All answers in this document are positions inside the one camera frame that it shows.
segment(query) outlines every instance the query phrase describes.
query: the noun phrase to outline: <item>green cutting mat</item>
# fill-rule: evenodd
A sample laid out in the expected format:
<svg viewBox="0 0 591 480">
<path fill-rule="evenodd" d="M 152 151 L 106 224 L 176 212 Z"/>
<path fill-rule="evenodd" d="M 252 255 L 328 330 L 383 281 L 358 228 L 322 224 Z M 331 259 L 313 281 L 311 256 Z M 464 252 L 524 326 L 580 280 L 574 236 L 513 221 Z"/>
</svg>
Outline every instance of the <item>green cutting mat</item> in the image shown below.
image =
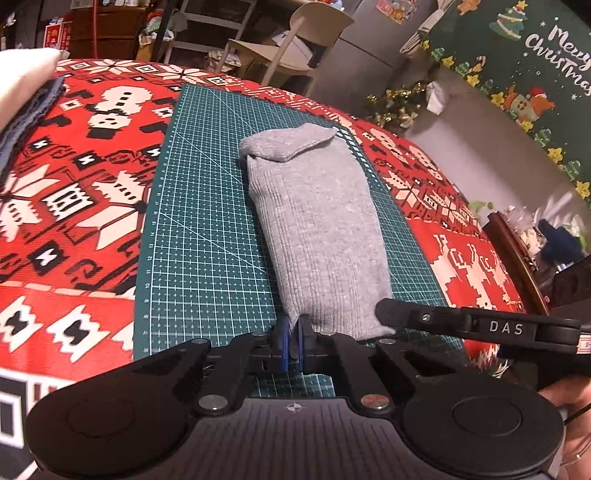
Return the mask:
<svg viewBox="0 0 591 480">
<path fill-rule="evenodd" d="M 177 102 L 145 220 L 136 291 L 134 358 L 195 337 L 226 345 L 265 330 L 281 304 L 271 260 L 238 158 L 241 139 L 309 122 L 337 127 L 368 178 L 400 300 L 444 305 L 406 221 L 348 130 L 327 120 L 205 87 Z M 408 332 L 400 332 L 409 340 Z M 414 339 L 424 339 L 411 332 Z M 441 338 L 432 346 L 449 347 Z M 453 348 L 461 344 L 456 341 Z M 258 394 L 329 395 L 330 378 L 261 377 Z"/>
</svg>

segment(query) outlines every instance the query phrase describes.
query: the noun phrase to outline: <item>gray sock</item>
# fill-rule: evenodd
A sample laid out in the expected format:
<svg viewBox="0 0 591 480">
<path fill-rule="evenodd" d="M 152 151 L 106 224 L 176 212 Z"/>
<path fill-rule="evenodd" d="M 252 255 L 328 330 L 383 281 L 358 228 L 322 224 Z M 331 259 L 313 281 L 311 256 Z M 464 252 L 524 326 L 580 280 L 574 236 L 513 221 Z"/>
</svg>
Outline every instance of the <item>gray sock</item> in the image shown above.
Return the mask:
<svg viewBox="0 0 591 480">
<path fill-rule="evenodd" d="M 367 179 L 336 129 L 304 124 L 245 138 L 249 194 L 293 327 L 365 340 L 394 331 L 374 309 L 391 298 L 388 260 Z"/>
</svg>

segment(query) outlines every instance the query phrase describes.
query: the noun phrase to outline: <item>gold tinsel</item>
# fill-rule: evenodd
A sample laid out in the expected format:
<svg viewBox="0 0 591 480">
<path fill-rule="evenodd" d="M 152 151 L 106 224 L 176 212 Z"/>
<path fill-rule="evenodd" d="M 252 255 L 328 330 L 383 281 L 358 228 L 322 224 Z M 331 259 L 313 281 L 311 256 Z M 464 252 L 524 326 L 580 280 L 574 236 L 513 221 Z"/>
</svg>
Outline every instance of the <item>gold tinsel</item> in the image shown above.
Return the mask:
<svg viewBox="0 0 591 480">
<path fill-rule="evenodd" d="M 426 103 L 429 80 L 421 80 L 410 87 L 386 90 L 381 97 L 369 95 L 367 105 L 372 112 L 369 120 L 391 132 L 400 134 L 410 128 L 418 111 Z"/>
</svg>

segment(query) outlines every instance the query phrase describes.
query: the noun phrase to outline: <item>christmas tree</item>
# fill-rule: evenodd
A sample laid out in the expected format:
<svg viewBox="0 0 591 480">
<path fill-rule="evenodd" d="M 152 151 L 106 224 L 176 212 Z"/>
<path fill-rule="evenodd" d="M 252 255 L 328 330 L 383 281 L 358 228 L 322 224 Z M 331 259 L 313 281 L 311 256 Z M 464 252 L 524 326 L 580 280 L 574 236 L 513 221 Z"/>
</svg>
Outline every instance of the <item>christmas tree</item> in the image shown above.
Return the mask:
<svg viewBox="0 0 591 480">
<path fill-rule="evenodd" d="M 499 14 L 496 22 L 490 24 L 492 31 L 510 40 L 520 40 L 523 20 L 527 20 L 525 7 L 527 3 L 522 0 L 513 8 L 506 9 L 506 13 Z"/>
</svg>

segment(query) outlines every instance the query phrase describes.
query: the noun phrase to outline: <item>white chair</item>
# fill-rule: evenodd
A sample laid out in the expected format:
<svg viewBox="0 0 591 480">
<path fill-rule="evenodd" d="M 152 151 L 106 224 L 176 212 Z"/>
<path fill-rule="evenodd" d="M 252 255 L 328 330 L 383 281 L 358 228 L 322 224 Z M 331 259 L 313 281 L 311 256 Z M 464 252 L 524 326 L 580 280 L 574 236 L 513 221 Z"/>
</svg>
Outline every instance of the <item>white chair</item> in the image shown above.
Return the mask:
<svg viewBox="0 0 591 480">
<path fill-rule="evenodd" d="M 222 66 L 230 50 L 243 51 L 251 56 L 255 62 L 267 66 L 267 71 L 261 82 L 262 85 L 269 85 L 275 71 L 287 75 L 306 75 L 312 77 L 306 89 L 306 95 L 311 91 L 314 84 L 314 74 L 317 68 L 311 68 L 303 63 L 299 56 L 286 53 L 287 47 L 295 36 L 301 37 L 314 44 L 327 47 L 324 56 L 335 44 L 341 32 L 353 23 L 353 19 L 322 2 L 309 2 L 299 7 L 290 18 L 290 31 L 281 47 L 272 45 L 261 45 L 248 43 L 239 40 L 228 40 L 222 58 L 217 64 L 216 73 L 222 71 Z"/>
</svg>

